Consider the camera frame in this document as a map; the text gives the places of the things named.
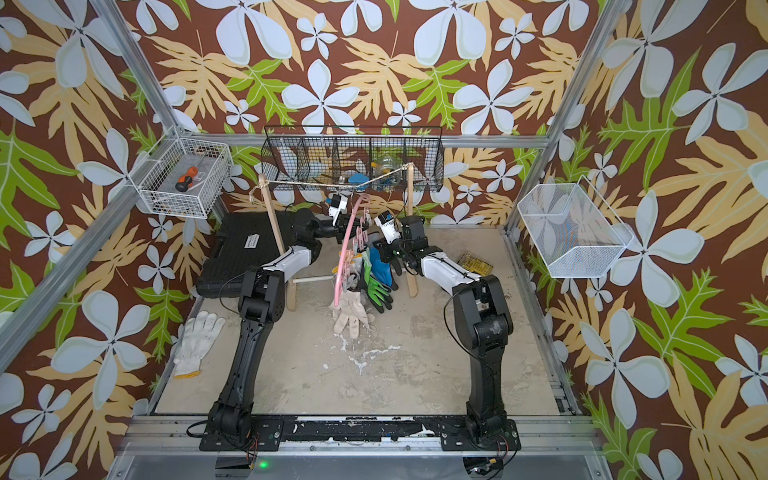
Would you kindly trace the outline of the pink clip hanger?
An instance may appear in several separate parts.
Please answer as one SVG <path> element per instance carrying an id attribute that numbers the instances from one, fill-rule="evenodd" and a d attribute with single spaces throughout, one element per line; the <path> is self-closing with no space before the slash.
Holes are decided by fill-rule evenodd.
<path id="1" fill-rule="evenodd" d="M 361 205 L 368 207 L 369 203 L 370 203 L 370 196 L 368 194 L 366 193 L 359 194 L 351 210 L 350 218 L 347 223 L 347 227 L 343 236 L 342 247 L 339 255 L 339 262 L 337 265 L 336 280 L 334 284 L 334 299 L 333 299 L 334 307 L 338 307 L 340 305 L 342 285 L 346 277 L 346 274 L 345 274 L 346 260 L 350 256 L 350 252 L 351 252 L 351 250 L 349 249 L 349 241 L 350 241 L 352 230 L 354 227 L 354 221 L 357 217 L 357 212 Z"/>

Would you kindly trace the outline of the blue rubber glove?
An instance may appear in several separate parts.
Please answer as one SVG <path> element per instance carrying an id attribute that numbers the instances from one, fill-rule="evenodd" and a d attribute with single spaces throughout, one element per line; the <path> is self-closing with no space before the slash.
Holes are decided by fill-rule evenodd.
<path id="1" fill-rule="evenodd" d="M 374 278 L 390 290 L 397 290 L 398 286 L 393 279 L 390 264 L 382 260 L 379 250 L 373 244 L 369 246 L 368 251 Z"/>

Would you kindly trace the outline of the green rubber glove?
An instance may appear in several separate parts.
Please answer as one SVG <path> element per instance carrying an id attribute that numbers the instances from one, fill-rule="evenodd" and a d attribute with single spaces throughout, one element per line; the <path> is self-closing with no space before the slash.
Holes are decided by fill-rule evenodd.
<path id="1" fill-rule="evenodd" d="M 390 295 L 390 288 L 375 278 L 370 262 L 365 259 L 362 260 L 361 282 L 360 291 L 365 294 L 379 313 L 392 309 L 393 299 Z"/>

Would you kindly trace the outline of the white cotton glove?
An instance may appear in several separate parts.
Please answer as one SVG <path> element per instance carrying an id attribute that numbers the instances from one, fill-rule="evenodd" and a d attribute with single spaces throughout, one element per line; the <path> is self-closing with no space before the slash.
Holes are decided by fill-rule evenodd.
<path id="1" fill-rule="evenodd" d="M 363 263 L 364 256 L 361 253 L 349 256 L 345 260 L 344 264 L 344 279 L 342 286 L 349 291 L 358 291 L 360 289 L 360 281 L 363 275 Z"/>

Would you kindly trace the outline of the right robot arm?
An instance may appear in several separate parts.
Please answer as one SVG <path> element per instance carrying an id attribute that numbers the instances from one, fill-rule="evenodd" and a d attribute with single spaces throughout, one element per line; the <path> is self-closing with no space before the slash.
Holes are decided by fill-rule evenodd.
<path id="1" fill-rule="evenodd" d="M 478 449 L 498 444 L 516 448 L 502 398 L 502 360 L 513 323 L 500 280 L 465 269 L 430 244 L 421 216 L 400 221 L 379 216 L 377 222 L 385 237 L 377 245 L 383 261 L 398 274 L 407 270 L 450 294 L 444 306 L 454 314 L 449 335 L 470 358 L 470 393 L 461 432 Z"/>

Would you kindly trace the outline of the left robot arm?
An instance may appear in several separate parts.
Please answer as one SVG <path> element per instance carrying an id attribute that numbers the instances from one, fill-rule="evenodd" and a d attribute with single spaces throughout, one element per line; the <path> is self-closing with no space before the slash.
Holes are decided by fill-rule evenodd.
<path id="1" fill-rule="evenodd" d="M 238 300 L 237 349 L 223 390 L 209 411 L 203 450 L 244 450 L 253 443 L 254 384 L 269 334 L 286 307 L 286 284 L 318 259 L 323 238 L 341 241 L 354 224 L 352 214 L 333 220 L 300 210 L 291 216 L 294 244 L 274 259 L 245 270 Z"/>

